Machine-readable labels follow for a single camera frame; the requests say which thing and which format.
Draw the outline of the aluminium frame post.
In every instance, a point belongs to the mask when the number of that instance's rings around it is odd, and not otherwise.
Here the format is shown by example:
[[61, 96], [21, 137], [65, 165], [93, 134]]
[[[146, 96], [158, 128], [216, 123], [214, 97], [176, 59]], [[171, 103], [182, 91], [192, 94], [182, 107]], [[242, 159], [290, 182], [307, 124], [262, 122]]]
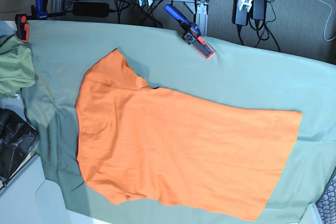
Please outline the aluminium frame post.
[[194, 15], [194, 23], [198, 26], [202, 36], [207, 35], [208, 12], [211, 0], [193, 0], [193, 2], [184, 2], [187, 8]]

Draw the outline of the black power brick left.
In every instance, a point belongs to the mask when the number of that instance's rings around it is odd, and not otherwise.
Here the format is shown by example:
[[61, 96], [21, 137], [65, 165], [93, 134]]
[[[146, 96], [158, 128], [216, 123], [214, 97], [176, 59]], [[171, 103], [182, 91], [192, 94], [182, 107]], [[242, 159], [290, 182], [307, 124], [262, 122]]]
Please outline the black power brick left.
[[75, 2], [72, 13], [76, 16], [108, 17], [110, 6], [107, 3]]

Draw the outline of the orange T-shirt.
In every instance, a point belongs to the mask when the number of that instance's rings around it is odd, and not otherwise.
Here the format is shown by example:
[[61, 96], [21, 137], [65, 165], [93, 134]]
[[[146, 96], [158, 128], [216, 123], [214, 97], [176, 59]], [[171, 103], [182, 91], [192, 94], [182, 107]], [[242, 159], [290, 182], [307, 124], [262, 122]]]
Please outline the orange T-shirt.
[[248, 221], [264, 210], [302, 119], [151, 88], [118, 50], [85, 73], [76, 113], [81, 175], [111, 203], [147, 198]]

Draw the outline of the green table cloth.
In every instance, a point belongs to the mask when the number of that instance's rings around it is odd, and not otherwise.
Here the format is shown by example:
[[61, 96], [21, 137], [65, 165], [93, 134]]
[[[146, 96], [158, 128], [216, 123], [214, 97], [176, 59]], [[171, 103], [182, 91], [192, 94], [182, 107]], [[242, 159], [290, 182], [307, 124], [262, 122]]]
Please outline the green table cloth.
[[154, 200], [113, 205], [88, 188], [76, 161], [75, 103], [85, 72], [119, 49], [152, 87], [167, 87], [249, 109], [296, 109], [298, 140], [258, 223], [296, 223], [322, 195], [335, 169], [335, 66], [206, 37], [204, 59], [172, 30], [42, 20], [30, 22], [36, 83], [21, 91], [26, 117], [38, 130], [45, 176], [66, 207], [111, 223], [239, 223], [239, 219]]

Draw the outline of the blue clamp centre edge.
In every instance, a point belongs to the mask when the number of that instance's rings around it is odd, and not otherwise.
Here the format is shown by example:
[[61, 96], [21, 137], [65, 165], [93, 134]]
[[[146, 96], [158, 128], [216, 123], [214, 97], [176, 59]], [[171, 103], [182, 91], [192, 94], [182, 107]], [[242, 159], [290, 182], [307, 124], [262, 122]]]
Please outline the blue clamp centre edge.
[[215, 51], [202, 38], [201, 32], [195, 23], [190, 22], [178, 9], [173, 5], [167, 4], [164, 10], [172, 16], [184, 30], [182, 39], [188, 44], [192, 45], [205, 59], [213, 56]]

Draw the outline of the black power adapter left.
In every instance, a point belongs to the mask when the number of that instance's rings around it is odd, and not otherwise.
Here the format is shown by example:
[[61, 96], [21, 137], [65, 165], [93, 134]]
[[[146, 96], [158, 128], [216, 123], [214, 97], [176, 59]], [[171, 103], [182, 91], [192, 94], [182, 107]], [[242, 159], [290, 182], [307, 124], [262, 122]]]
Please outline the black power adapter left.
[[234, 0], [232, 23], [235, 25], [247, 26], [248, 23], [248, 5], [245, 0]]

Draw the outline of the patterned mesh chair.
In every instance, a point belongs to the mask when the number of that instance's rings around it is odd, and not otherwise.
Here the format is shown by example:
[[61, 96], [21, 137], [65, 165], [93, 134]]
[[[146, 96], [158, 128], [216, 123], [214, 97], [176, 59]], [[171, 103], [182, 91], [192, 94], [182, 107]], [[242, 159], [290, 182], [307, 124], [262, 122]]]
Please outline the patterned mesh chair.
[[335, 170], [331, 178], [329, 179], [324, 192], [316, 202], [318, 212], [320, 214], [323, 224], [335, 224], [336, 223], [336, 209], [335, 209], [335, 197], [336, 197], [336, 174]]

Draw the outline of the black plastic bag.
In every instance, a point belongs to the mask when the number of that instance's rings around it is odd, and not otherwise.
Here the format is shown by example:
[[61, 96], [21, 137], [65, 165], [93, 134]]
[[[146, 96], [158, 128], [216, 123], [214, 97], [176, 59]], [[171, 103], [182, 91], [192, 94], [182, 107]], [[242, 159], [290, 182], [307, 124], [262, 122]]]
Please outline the black plastic bag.
[[37, 131], [18, 114], [1, 109], [1, 182], [4, 187], [35, 145]]

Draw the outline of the olive green shirt pile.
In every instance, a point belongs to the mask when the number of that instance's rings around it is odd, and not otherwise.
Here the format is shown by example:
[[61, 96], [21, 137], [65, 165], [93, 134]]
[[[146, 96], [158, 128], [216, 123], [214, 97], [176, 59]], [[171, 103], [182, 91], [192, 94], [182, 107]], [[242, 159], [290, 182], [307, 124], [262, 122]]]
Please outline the olive green shirt pile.
[[32, 53], [16, 35], [1, 36], [1, 98], [15, 98], [35, 84]]

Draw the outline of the blue clamp edge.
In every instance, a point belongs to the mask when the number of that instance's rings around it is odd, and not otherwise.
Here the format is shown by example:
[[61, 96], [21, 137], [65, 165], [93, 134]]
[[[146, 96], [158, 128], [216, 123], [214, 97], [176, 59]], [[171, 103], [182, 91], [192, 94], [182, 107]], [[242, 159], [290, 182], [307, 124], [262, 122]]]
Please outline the blue clamp edge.
[[167, 4], [164, 10], [172, 16], [184, 30], [182, 39], [188, 44], [192, 45], [205, 59], [213, 56], [215, 51], [202, 38], [201, 32], [195, 23], [190, 22], [178, 9], [173, 5]]
[[47, 20], [54, 17], [65, 16], [65, 12], [49, 13], [47, 11], [48, 0], [35, 0], [35, 5], [31, 6], [31, 15], [17, 14], [15, 16], [16, 36], [22, 42], [28, 42], [29, 20]]

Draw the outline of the black power adapter right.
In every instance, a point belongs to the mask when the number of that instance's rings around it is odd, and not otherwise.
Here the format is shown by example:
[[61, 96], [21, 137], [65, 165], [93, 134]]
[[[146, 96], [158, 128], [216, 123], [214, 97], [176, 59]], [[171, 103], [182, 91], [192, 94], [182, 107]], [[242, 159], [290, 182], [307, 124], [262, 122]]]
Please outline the black power adapter right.
[[267, 9], [266, 0], [253, 0], [251, 10], [252, 19], [264, 21], [266, 19], [266, 9]]

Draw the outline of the blue clamp left edge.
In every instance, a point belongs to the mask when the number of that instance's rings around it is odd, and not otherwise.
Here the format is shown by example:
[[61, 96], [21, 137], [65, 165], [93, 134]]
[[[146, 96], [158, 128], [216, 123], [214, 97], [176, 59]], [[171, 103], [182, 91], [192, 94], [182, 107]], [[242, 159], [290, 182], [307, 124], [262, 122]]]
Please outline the blue clamp left edge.
[[65, 16], [65, 12], [49, 13], [47, 11], [48, 0], [35, 0], [35, 5], [31, 6], [31, 15], [17, 14], [15, 16], [16, 36], [22, 42], [28, 42], [29, 20], [47, 20], [54, 17]]

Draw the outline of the black power adapter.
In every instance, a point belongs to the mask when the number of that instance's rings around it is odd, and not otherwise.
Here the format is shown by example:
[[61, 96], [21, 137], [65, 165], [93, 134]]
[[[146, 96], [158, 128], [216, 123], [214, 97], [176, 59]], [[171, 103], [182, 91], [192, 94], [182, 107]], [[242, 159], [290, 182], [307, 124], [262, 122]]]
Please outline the black power adapter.
[[266, 9], [267, 9], [266, 0], [253, 0], [251, 10], [252, 19], [264, 21], [266, 19]]
[[232, 23], [235, 25], [247, 26], [248, 23], [248, 5], [245, 0], [234, 0]]

